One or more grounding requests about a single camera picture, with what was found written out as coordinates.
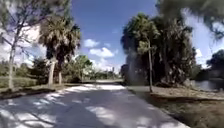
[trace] dirt patch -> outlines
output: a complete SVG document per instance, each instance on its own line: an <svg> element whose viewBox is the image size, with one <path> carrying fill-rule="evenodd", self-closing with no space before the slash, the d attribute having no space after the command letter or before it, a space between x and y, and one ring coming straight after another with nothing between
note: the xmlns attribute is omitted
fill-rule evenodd
<svg viewBox="0 0 224 128"><path fill-rule="evenodd" d="M136 94L192 128L224 128L222 93L154 87L154 93Z"/></svg>

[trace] green leaves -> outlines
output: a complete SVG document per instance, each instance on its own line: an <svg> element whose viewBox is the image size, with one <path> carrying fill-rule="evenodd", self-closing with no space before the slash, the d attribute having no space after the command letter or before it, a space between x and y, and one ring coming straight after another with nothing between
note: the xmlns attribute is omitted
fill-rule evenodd
<svg viewBox="0 0 224 128"><path fill-rule="evenodd" d="M127 65L134 65L129 73L145 75L152 63L154 81L166 78L166 82L183 82L195 63L191 32L192 28L184 24L182 17L172 20L149 19L143 14L133 17L125 26L121 39Z"/></svg>
<svg viewBox="0 0 224 128"><path fill-rule="evenodd" d="M189 12L201 18L216 39L224 36L223 0L159 0L157 7L165 19L180 17L183 10Z"/></svg>
<svg viewBox="0 0 224 128"><path fill-rule="evenodd" d="M212 58L207 61L207 65L212 68L223 69L224 68L224 50L219 50L212 55Z"/></svg>
<svg viewBox="0 0 224 128"><path fill-rule="evenodd" d="M40 44L47 47L47 58L56 57L59 66L70 60L74 50L79 48L81 33L72 18L53 16L41 26Z"/></svg>

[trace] foliage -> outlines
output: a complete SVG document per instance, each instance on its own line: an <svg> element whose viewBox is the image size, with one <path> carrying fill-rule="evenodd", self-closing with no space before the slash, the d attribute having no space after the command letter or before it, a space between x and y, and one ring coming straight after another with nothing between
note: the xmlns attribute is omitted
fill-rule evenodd
<svg viewBox="0 0 224 128"><path fill-rule="evenodd" d="M9 71L9 62L1 61L0 62L0 76L7 76Z"/></svg>
<svg viewBox="0 0 224 128"><path fill-rule="evenodd" d="M16 68L15 72L18 77L28 77L29 68L26 63L22 63L19 68Z"/></svg>
<svg viewBox="0 0 224 128"><path fill-rule="evenodd" d="M207 61L207 65L214 69L224 69L224 50L214 53L212 58Z"/></svg>
<svg viewBox="0 0 224 128"><path fill-rule="evenodd" d="M155 17L150 20L152 28L141 20L134 17L125 26L121 43L127 54L127 65L130 69L128 75L137 77L149 76L149 53L147 41L143 37L150 40L150 51L152 54L152 69L154 82L182 83L190 76L191 68L195 62L195 49L192 48L190 35L192 28L185 25L183 18L179 17L173 20L164 20L163 17ZM149 32L140 33L138 31L148 30Z"/></svg>
<svg viewBox="0 0 224 128"><path fill-rule="evenodd" d="M202 71L201 65L196 64L196 65L192 66L190 78L196 79L198 74L201 73L201 71Z"/></svg>
<svg viewBox="0 0 224 128"><path fill-rule="evenodd" d="M8 87L8 77L0 77L0 88ZM16 77L13 79L15 87L31 87L37 85L37 80L25 78L25 77Z"/></svg>
<svg viewBox="0 0 224 128"><path fill-rule="evenodd" d="M29 72L34 79L37 79L37 84L47 83L49 66L47 66L46 60L42 58L34 59L33 66Z"/></svg>
<svg viewBox="0 0 224 128"><path fill-rule="evenodd" d="M13 65L16 49L25 52L24 47L18 42L32 43L28 38L28 31L37 27L41 22L52 14L63 15L67 13L69 0L0 0L0 29L3 33L1 40L11 45L9 57L9 88L13 86ZM13 42L8 41L5 36L11 36Z"/></svg>
<svg viewBox="0 0 224 128"><path fill-rule="evenodd" d="M67 82L74 81L74 79L82 79L89 77L88 74L92 70L92 62L85 55L79 55L75 60L69 61L63 67L62 74L65 76Z"/></svg>
<svg viewBox="0 0 224 128"><path fill-rule="evenodd" d="M57 60L59 84L62 82L62 65L70 61L75 49L80 46L81 33L77 24L66 16L53 16L41 26L40 44L47 47L46 57L51 60L48 84L53 83L54 64Z"/></svg>
<svg viewBox="0 0 224 128"><path fill-rule="evenodd" d="M114 79L118 76L113 71L94 71L90 79Z"/></svg>
<svg viewBox="0 0 224 128"><path fill-rule="evenodd" d="M189 12L201 18L216 39L224 36L223 0L159 0L157 7L166 19L173 19L182 15L182 12Z"/></svg>

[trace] vegetation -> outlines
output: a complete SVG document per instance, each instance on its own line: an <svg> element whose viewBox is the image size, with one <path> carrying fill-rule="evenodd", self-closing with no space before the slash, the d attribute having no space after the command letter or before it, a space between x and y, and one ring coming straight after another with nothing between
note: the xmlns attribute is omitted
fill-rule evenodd
<svg viewBox="0 0 224 128"><path fill-rule="evenodd" d="M18 42L28 42L27 34L24 30L35 27L43 22L51 14L61 14L67 11L68 0L0 0L0 27L3 29L3 38L10 33L13 35L13 42L4 38L4 43L11 45L9 57L9 88L13 86L13 65L16 48L23 49Z"/></svg>
<svg viewBox="0 0 224 128"><path fill-rule="evenodd" d="M0 77L0 88L7 88L8 86L8 77ZM27 78L27 77L16 77L13 78L14 86L17 88L25 88L25 87L32 87L37 85L37 80Z"/></svg>
<svg viewBox="0 0 224 128"><path fill-rule="evenodd" d="M223 128L222 93L187 88L153 87L154 93L135 92L150 104L192 128Z"/></svg>
<svg viewBox="0 0 224 128"><path fill-rule="evenodd" d="M48 85L53 84L54 67L57 61L59 84L62 83L62 65L70 61L74 50L80 45L80 29L69 17L51 17L42 25L40 44L47 47L46 57L51 61Z"/></svg>
<svg viewBox="0 0 224 128"><path fill-rule="evenodd" d="M37 84L46 84L48 79L49 66L46 63L46 60L41 58L36 58L33 61L32 68L29 69L27 74L30 74L31 78L37 80Z"/></svg>
<svg viewBox="0 0 224 128"><path fill-rule="evenodd" d="M64 65L62 74L66 77L69 83L80 82L87 77L86 72L90 72L92 63L85 55L79 55L75 60L70 61Z"/></svg>
<svg viewBox="0 0 224 128"><path fill-rule="evenodd" d="M166 19L173 19L183 15L183 12L188 12L201 18L216 39L222 39L224 36L223 0L158 0L157 7Z"/></svg>
<svg viewBox="0 0 224 128"><path fill-rule="evenodd" d="M224 68L224 50L219 50L217 53L212 55L212 58L207 61L207 65L212 69L223 69Z"/></svg>
<svg viewBox="0 0 224 128"><path fill-rule="evenodd" d="M142 22L147 20L152 24L151 26ZM128 56L128 74L137 71L137 74L141 74L138 76L142 76L143 80L148 78L149 83L150 81L170 84L184 82L196 63L195 50L190 40L191 31L192 28L186 26L181 17L170 21L164 20L163 17L150 20L144 14L133 17L125 26L121 39L123 49ZM145 34L151 42L152 57L149 57L151 54L148 52L149 41L144 42ZM148 68L150 58L152 58L152 78Z"/></svg>

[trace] tree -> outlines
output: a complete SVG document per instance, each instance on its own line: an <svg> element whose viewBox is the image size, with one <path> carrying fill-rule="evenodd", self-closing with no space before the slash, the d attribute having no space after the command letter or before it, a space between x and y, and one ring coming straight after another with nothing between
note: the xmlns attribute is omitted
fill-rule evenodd
<svg viewBox="0 0 224 128"><path fill-rule="evenodd" d="M224 36L223 0L158 0L158 10L166 19L173 19L189 12L203 20L216 39Z"/></svg>
<svg viewBox="0 0 224 128"><path fill-rule="evenodd" d="M49 72L46 60L42 58L34 59L33 66L29 72L31 77L37 79L38 84L46 84Z"/></svg>
<svg viewBox="0 0 224 128"><path fill-rule="evenodd" d="M224 69L224 50L214 53L212 58L207 61L207 65L213 69Z"/></svg>
<svg viewBox="0 0 224 128"><path fill-rule="evenodd" d="M192 47L190 38L192 28L185 25L182 17L165 20L164 17L160 16L151 19L151 22L155 27L151 29L148 26L150 32L146 32L146 34L151 37L149 39L153 77L148 78L154 82L182 83L190 76L192 65L196 63L195 50ZM133 23L130 26L135 28L136 24ZM141 72L149 69L149 45L147 41L142 41L144 36L135 38L135 35L131 33L133 30L131 27L124 28L125 34L121 43L127 54L128 78L132 79L130 77L137 72L136 77L133 78L138 79ZM141 27L135 29L135 32L142 30ZM143 74L143 79L145 76L150 76L150 72Z"/></svg>
<svg viewBox="0 0 224 128"><path fill-rule="evenodd" d="M9 72L9 62L1 61L0 62L0 76L7 76Z"/></svg>
<svg viewBox="0 0 224 128"><path fill-rule="evenodd" d="M82 80L83 79L84 72L89 72L87 70L89 69L89 67L92 67L92 62L88 59L87 56L85 56L85 55L79 55L75 59L75 63L77 65L77 67L78 67L79 77Z"/></svg>
<svg viewBox="0 0 224 128"><path fill-rule="evenodd" d="M136 52L138 54L148 53L148 71L150 92L152 92L152 59L151 59L151 41L158 35L154 23L149 16L139 13L133 17L125 26L121 43L129 54Z"/></svg>
<svg viewBox="0 0 224 128"><path fill-rule="evenodd" d="M16 69L16 76L20 77L29 76L29 68L26 63L22 63L20 67Z"/></svg>
<svg viewBox="0 0 224 128"><path fill-rule="evenodd" d="M172 20L155 17L153 21L160 33L154 42L159 55L157 58L163 62L165 81L167 83L183 81L189 76L191 65L196 63L195 50L192 48L190 38L192 28L185 25L181 16Z"/></svg>
<svg viewBox="0 0 224 128"><path fill-rule="evenodd" d="M79 55L63 66L62 74L66 77L67 81L72 81L71 79L82 79L83 77L91 78L94 72L92 68L92 62L85 55Z"/></svg>
<svg viewBox="0 0 224 128"><path fill-rule="evenodd" d="M80 29L70 17L53 16L42 25L40 44L47 47L47 59L51 61L48 85L53 84L56 61L59 69L59 84L62 83L62 64L70 60L80 46Z"/></svg>
<svg viewBox="0 0 224 128"><path fill-rule="evenodd" d="M9 88L13 86L13 63L16 48L23 49L18 42L30 42L26 30L37 26L51 14L67 11L68 0L0 0L0 28L4 35L10 35L12 42L9 57Z"/></svg>

